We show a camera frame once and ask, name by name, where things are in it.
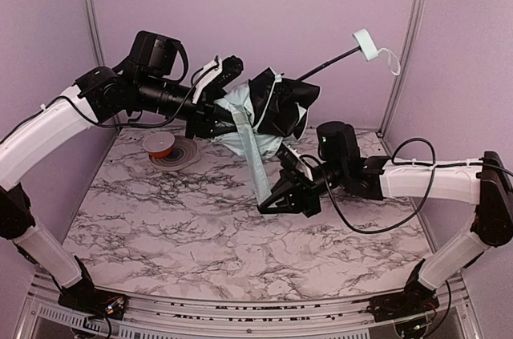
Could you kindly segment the mint green folding umbrella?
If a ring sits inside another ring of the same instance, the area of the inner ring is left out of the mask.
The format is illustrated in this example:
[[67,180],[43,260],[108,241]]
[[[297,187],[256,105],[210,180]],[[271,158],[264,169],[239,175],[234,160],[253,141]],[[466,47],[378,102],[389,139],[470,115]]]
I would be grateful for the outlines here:
[[262,204],[271,195],[263,159],[275,155],[284,139],[291,136],[301,138],[306,128],[309,108],[321,93],[319,86],[306,82],[307,78],[357,52],[363,53],[367,62],[382,53],[387,54],[391,74],[401,74],[399,57],[386,47],[378,48],[368,30],[354,32],[353,39],[357,43],[356,47],[298,78],[287,79],[269,67],[215,101],[232,115],[234,124],[218,127],[220,134],[213,136],[212,141],[245,158],[258,204]]

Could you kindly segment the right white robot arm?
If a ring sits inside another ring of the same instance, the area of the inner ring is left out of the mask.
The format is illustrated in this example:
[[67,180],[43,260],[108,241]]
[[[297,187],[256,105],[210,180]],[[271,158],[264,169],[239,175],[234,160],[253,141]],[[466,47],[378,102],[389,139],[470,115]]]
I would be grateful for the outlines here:
[[280,179],[259,205],[260,213],[314,216],[321,210],[320,196],[336,187],[368,200],[432,198],[475,206],[471,225],[421,260],[402,291],[370,299],[367,310],[376,322],[437,308],[435,292],[449,277],[489,248],[511,241],[511,172],[498,153],[487,151],[480,158],[459,161],[406,160],[396,155],[364,158],[354,128],[340,121],[318,126],[317,139],[320,161],[314,167],[305,163],[305,155],[280,146]]

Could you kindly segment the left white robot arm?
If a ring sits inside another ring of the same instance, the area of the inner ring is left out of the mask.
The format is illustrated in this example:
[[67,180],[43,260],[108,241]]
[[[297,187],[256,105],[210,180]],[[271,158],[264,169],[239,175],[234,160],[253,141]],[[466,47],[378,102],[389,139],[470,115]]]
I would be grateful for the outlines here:
[[165,124],[184,119],[199,125],[200,136],[213,134],[220,114],[214,99],[222,86],[241,72],[238,58],[215,57],[193,74],[191,86],[169,78],[177,57],[188,71],[181,41],[141,30],[129,55],[117,66],[96,67],[1,141],[1,237],[51,274],[59,304],[109,320],[122,319],[127,298],[97,289],[85,265],[72,256],[30,211],[22,177],[39,161],[82,131],[108,129],[121,111],[150,111]]

